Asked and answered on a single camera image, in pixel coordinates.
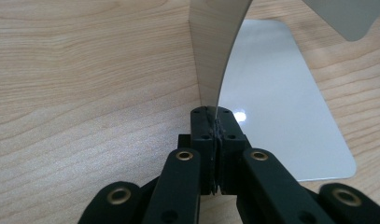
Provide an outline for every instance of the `curved plastic sheet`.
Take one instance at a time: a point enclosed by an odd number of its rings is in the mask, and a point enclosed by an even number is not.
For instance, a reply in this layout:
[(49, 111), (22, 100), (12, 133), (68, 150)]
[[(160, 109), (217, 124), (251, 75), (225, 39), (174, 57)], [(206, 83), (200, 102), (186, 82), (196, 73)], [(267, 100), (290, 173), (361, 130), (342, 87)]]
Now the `curved plastic sheet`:
[(202, 105), (217, 108), (232, 45), (251, 2), (190, 1), (190, 33)]
[(245, 20), (222, 83), (253, 147), (267, 149), (297, 180), (350, 177), (356, 163), (289, 28)]
[(346, 40), (363, 38), (380, 15), (380, 0), (303, 0)]

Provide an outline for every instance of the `wooden table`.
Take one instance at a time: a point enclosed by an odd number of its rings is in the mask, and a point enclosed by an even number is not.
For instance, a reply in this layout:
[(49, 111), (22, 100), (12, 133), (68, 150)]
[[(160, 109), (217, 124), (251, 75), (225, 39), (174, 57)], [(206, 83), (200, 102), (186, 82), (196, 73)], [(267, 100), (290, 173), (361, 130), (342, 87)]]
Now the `wooden table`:
[[(0, 0), (0, 223), (75, 223), (107, 184), (159, 175), (200, 105), (188, 17), (189, 0)], [(340, 182), (380, 204), (380, 18), (349, 43), (300, 0), (247, 17), (289, 25), (358, 164)], [(235, 198), (203, 197), (200, 223), (241, 223)]]

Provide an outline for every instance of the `wooden tabletop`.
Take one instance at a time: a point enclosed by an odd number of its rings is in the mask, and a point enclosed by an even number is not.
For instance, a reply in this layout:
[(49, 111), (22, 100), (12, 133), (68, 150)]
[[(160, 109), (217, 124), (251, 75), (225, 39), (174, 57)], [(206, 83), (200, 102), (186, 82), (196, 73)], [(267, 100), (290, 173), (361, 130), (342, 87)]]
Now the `wooden tabletop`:
[[(301, 0), (247, 17), (290, 27), (358, 164), (339, 182), (380, 204), (380, 18), (346, 42)], [(188, 18), (189, 0), (0, 0), (0, 223), (76, 223), (160, 174), (200, 105)], [(200, 223), (241, 223), (235, 197), (202, 197)]]

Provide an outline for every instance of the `screw hole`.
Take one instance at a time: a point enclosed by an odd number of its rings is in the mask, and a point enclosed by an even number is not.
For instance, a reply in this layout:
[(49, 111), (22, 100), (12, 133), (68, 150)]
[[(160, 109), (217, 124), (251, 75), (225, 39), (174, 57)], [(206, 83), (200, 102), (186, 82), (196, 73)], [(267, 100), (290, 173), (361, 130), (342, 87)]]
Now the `screw hole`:
[(347, 189), (334, 189), (332, 195), (346, 205), (357, 207), (361, 205), (361, 199)]
[(113, 189), (107, 195), (107, 201), (113, 205), (126, 203), (130, 198), (131, 191), (124, 187)]
[(181, 161), (189, 161), (190, 159), (192, 159), (192, 157), (192, 153), (188, 151), (180, 151), (176, 154), (176, 158), (178, 158)]
[(251, 153), (251, 157), (256, 160), (256, 161), (266, 161), (268, 160), (268, 155), (263, 153), (263, 152), (258, 152), (258, 151), (255, 151), (255, 152), (252, 152)]
[(308, 213), (308, 212), (304, 212), (304, 211), (300, 212), (300, 214), (298, 215), (298, 219), (302, 223), (305, 223), (305, 224), (317, 223), (317, 220), (316, 220), (314, 215), (312, 215), (311, 213)]

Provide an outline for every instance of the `metal grommet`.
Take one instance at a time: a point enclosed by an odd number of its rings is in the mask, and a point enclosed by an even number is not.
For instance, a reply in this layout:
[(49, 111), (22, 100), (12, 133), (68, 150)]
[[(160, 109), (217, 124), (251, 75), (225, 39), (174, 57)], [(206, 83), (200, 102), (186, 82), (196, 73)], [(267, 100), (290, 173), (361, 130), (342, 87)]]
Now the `metal grommet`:
[(259, 151), (253, 151), (251, 152), (251, 158), (253, 158), (254, 160), (256, 161), (266, 161), (268, 160), (268, 155), (263, 153), (263, 152), (259, 152)]
[(114, 205), (125, 203), (130, 198), (131, 191), (126, 189), (125, 187), (113, 189), (107, 195), (107, 201)]
[(181, 161), (189, 161), (192, 159), (193, 155), (188, 151), (180, 151), (177, 152), (176, 157)]
[(347, 189), (334, 189), (332, 195), (334, 195), (338, 201), (346, 205), (352, 207), (358, 207), (361, 205), (361, 199)]

